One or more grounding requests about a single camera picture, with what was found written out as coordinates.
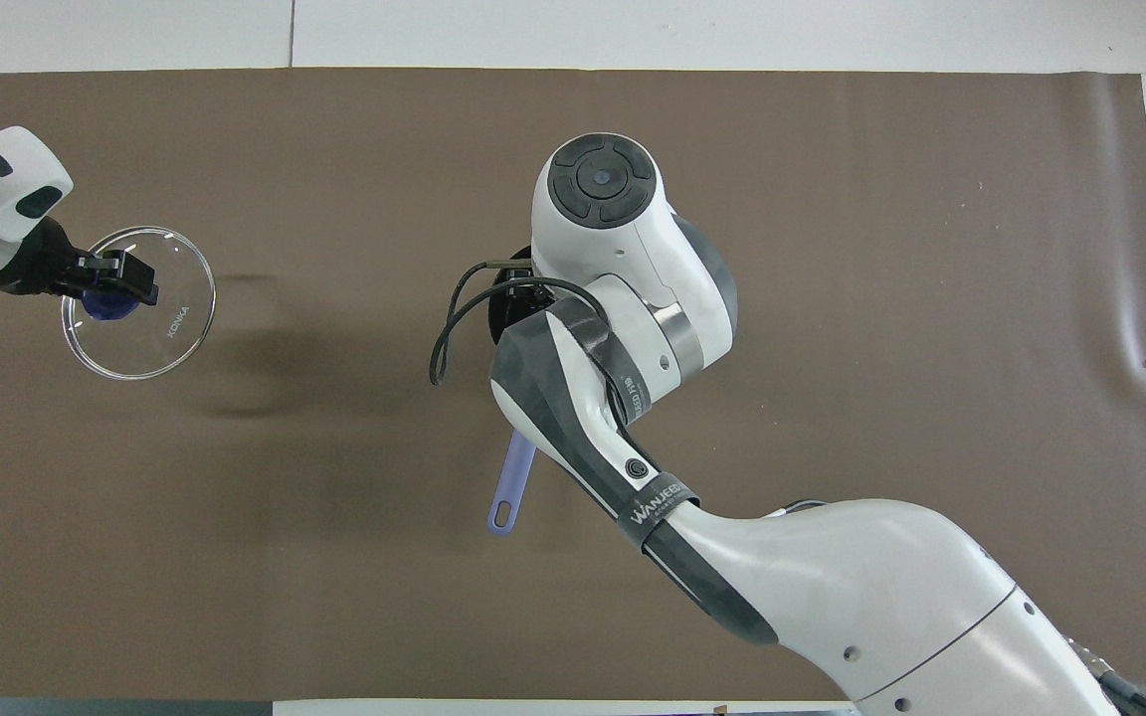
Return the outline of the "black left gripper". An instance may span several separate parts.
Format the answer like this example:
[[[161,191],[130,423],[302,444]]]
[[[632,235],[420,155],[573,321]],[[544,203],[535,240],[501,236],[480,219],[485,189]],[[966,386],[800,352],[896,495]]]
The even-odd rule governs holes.
[[[124,250],[78,250],[52,217],[44,217],[0,268],[0,291],[11,296],[79,298],[84,290],[146,305],[155,305],[159,297],[150,263]]]

